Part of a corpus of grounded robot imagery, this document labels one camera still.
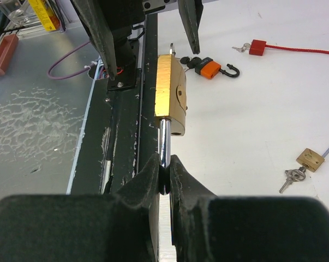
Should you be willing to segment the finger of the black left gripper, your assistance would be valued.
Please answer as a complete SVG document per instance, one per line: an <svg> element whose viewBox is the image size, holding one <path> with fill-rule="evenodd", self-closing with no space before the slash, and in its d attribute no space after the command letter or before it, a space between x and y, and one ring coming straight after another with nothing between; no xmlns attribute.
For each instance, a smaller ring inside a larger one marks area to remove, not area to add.
<svg viewBox="0 0 329 262"><path fill-rule="evenodd" d="M117 76L117 65L113 35L103 14L99 1L71 1L89 39L99 53L109 78L114 80Z"/></svg>
<svg viewBox="0 0 329 262"><path fill-rule="evenodd" d="M178 0L177 3L192 53L199 54L198 29L202 17L202 0Z"/></svg>

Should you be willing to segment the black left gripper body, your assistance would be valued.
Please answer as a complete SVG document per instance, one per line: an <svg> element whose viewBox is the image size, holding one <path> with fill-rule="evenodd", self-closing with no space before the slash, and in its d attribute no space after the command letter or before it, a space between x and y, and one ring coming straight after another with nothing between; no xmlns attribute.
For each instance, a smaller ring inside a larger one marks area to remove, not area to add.
<svg viewBox="0 0 329 262"><path fill-rule="evenodd" d="M164 10L177 1L170 0L104 0L98 1L110 30L132 26L145 20L145 15Z"/></svg>

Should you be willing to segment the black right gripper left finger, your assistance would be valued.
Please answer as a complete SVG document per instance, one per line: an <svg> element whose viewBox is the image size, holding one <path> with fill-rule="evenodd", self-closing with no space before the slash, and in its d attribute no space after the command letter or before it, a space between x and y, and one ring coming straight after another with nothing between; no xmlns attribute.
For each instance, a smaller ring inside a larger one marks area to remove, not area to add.
<svg viewBox="0 0 329 262"><path fill-rule="evenodd" d="M0 261L157 261L158 154L118 191L0 201Z"/></svg>

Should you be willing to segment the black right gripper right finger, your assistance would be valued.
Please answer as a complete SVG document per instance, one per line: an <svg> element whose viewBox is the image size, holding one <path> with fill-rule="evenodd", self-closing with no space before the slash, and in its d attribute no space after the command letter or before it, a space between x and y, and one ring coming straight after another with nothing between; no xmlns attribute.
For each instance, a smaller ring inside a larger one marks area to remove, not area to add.
<svg viewBox="0 0 329 262"><path fill-rule="evenodd" d="M320 201L217 196L175 155L169 180L178 261L329 261L329 211Z"/></svg>

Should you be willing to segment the large brass padlock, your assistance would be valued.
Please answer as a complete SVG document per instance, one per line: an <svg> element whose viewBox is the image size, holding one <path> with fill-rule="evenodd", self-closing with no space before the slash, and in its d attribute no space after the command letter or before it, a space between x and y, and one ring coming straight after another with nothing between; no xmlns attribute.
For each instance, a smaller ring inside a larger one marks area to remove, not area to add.
<svg viewBox="0 0 329 262"><path fill-rule="evenodd" d="M174 54L158 57L154 116L159 129L159 189L163 195L170 190L171 137L186 132L186 82L186 73Z"/></svg>

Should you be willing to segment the keys of large padlock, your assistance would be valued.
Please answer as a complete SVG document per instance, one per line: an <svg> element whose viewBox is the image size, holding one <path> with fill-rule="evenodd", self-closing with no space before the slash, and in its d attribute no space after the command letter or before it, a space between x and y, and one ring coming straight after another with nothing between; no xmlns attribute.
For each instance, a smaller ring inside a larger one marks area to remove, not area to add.
<svg viewBox="0 0 329 262"><path fill-rule="evenodd" d="M170 44L169 54L172 56L176 55L174 43Z"/></svg>

